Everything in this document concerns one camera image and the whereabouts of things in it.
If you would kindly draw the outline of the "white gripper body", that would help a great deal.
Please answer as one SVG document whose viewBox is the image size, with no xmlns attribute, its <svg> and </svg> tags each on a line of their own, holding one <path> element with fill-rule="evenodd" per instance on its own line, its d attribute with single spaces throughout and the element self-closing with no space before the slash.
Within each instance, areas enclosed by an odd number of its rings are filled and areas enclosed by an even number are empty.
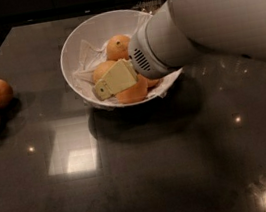
<svg viewBox="0 0 266 212">
<path fill-rule="evenodd" d="M 173 61 L 173 23 L 147 23 L 133 35 L 128 55 L 138 73 L 150 79 L 162 78 L 180 70 Z"/>
</svg>

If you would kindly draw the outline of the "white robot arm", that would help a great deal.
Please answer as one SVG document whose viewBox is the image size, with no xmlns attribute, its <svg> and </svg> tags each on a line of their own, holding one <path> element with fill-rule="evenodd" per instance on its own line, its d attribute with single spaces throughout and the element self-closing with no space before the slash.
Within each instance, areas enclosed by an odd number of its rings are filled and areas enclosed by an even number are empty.
<svg viewBox="0 0 266 212">
<path fill-rule="evenodd" d="M 204 53 L 266 62 L 266 0 L 167 0 L 128 45 L 129 59 L 94 86 L 101 99 L 136 84 L 142 74 L 162 78 Z"/>
</svg>

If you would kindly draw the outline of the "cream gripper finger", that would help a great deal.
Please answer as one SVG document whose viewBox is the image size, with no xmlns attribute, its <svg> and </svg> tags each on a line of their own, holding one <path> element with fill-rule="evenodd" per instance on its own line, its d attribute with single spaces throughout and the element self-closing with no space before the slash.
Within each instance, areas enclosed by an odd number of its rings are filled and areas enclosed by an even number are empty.
<svg viewBox="0 0 266 212">
<path fill-rule="evenodd" d="M 101 100 L 115 96 L 138 82 L 137 72 L 130 61 L 120 59 L 94 85 L 94 94 Z"/>
</svg>

